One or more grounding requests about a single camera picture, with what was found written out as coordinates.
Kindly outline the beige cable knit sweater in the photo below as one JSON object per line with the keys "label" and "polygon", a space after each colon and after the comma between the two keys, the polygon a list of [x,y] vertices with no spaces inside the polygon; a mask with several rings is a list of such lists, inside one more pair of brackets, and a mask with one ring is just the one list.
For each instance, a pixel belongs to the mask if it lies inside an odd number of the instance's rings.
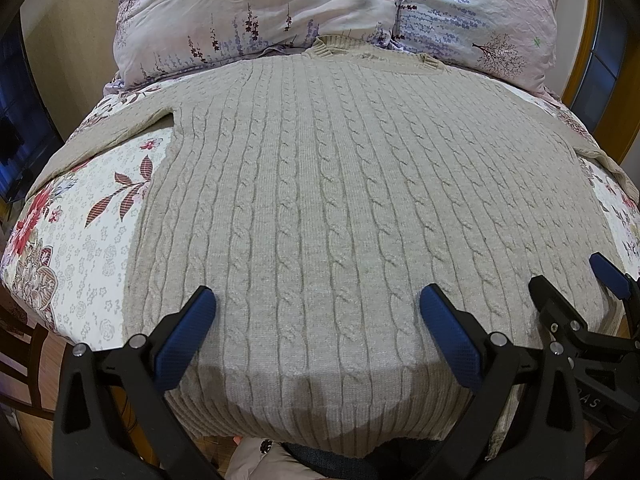
{"label": "beige cable knit sweater", "polygon": [[587,141],[497,81],[324,37],[153,92],[70,139],[36,187],[164,117],[122,310],[126,335],[147,333],[214,292],[167,396],[192,437],[363,456],[444,436],[469,395],[420,318],[428,284],[522,346],[540,346],[536,275],[592,328],[620,324],[589,265],[617,250]]}

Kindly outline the dark wooden chair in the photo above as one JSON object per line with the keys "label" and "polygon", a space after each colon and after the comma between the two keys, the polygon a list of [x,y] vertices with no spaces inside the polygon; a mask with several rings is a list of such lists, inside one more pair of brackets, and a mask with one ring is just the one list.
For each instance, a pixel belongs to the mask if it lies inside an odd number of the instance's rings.
{"label": "dark wooden chair", "polygon": [[2,393],[1,403],[45,420],[54,419],[54,411],[42,406],[39,385],[40,360],[48,330],[36,323],[27,323],[26,312],[12,298],[9,291],[1,286],[1,355],[15,363],[1,362],[1,375],[20,382],[28,389],[29,400]]}

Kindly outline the floral quilted bedspread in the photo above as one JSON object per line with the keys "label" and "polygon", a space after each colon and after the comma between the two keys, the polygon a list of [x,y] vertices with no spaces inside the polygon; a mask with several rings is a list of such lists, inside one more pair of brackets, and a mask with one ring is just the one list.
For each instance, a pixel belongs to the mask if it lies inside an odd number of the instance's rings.
{"label": "floral quilted bedspread", "polygon": [[[149,102],[191,83],[182,76],[136,91],[110,94],[98,103],[70,140],[131,105]],[[582,122],[559,101],[546,101],[495,80],[596,144]],[[1,281],[15,301],[52,332],[91,348],[122,344],[122,292],[134,229],[151,178],[166,155],[172,126],[150,132],[96,155],[47,183],[27,201],[1,260]],[[639,278],[639,209],[618,183],[618,174],[580,158],[582,171],[599,201],[623,268]]]}

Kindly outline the pink floral pillow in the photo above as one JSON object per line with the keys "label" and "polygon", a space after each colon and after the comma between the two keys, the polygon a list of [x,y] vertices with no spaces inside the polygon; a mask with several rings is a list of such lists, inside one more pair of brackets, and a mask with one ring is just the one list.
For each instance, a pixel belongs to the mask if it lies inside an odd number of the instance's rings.
{"label": "pink floral pillow", "polygon": [[544,94],[559,0],[119,0],[110,93],[337,35]]}

